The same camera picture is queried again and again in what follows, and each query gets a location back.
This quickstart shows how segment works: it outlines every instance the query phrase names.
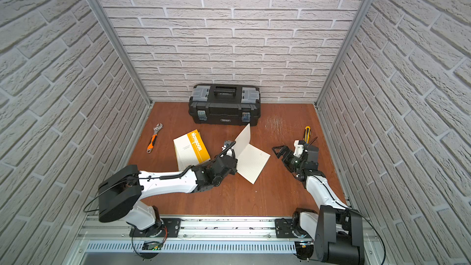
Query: toolbox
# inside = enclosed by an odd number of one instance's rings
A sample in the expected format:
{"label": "toolbox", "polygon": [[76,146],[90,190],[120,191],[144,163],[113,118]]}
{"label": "toolbox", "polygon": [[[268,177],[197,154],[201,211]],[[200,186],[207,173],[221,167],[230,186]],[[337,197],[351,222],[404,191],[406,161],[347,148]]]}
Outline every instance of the toolbox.
{"label": "toolbox", "polygon": [[260,90],[256,86],[198,84],[190,97],[189,114],[198,124],[256,126]]}

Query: wooden floor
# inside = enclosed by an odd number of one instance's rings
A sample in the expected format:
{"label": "wooden floor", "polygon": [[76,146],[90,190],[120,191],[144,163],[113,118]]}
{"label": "wooden floor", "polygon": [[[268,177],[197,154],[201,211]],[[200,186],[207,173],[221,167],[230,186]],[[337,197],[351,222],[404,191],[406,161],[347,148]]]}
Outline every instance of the wooden floor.
{"label": "wooden floor", "polygon": [[[162,123],[154,150],[148,154],[147,145],[153,127]],[[228,175],[219,187],[198,193],[171,193],[143,200],[155,205],[161,214],[177,215],[254,215],[290,216],[296,208],[317,210],[312,196],[286,170],[271,150],[274,146],[288,145],[303,138],[304,127],[310,126],[312,136],[318,136],[314,145],[320,149],[319,170],[329,185],[345,202],[337,174],[312,104],[262,104],[262,117],[251,128],[250,144],[271,155],[262,173],[251,184],[239,174]],[[188,114],[188,103],[155,103],[147,119],[129,164],[149,172],[178,171],[173,139],[198,129],[209,155],[221,151],[225,140],[234,140],[243,126],[195,124]]]}

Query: brick wall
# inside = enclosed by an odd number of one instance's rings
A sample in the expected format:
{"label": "brick wall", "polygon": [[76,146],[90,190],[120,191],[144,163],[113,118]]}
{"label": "brick wall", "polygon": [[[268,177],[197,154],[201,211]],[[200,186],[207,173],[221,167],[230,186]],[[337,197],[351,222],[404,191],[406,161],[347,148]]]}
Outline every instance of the brick wall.
{"label": "brick wall", "polygon": [[100,1],[154,100],[218,82],[311,103],[361,0]]}
{"label": "brick wall", "polygon": [[60,264],[144,102],[85,0],[0,0],[0,39],[0,263]]}
{"label": "brick wall", "polygon": [[390,262],[471,259],[471,0],[374,0],[320,106]]}

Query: metal vent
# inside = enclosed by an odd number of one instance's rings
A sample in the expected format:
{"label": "metal vent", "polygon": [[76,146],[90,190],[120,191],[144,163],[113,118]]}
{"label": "metal vent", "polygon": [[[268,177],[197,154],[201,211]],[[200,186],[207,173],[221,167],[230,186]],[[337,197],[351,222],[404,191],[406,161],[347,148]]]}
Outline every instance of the metal vent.
{"label": "metal vent", "polygon": [[[148,240],[134,241],[139,252],[161,253],[256,253],[293,254],[296,253],[293,241],[208,241],[208,240],[168,240],[161,250],[141,250]],[[132,252],[130,240],[91,240],[87,252]]]}

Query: open notebook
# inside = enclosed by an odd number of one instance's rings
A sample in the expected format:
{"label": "open notebook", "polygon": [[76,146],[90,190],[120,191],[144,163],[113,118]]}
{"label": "open notebook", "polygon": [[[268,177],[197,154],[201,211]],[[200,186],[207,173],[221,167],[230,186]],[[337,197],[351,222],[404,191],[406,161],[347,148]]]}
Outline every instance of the open notebook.
{"label": "open notebook", "polygon": [[237,172],[254,184],[270,155],[250,144],[250,124],[235,139],[232,147],[237,159]]}

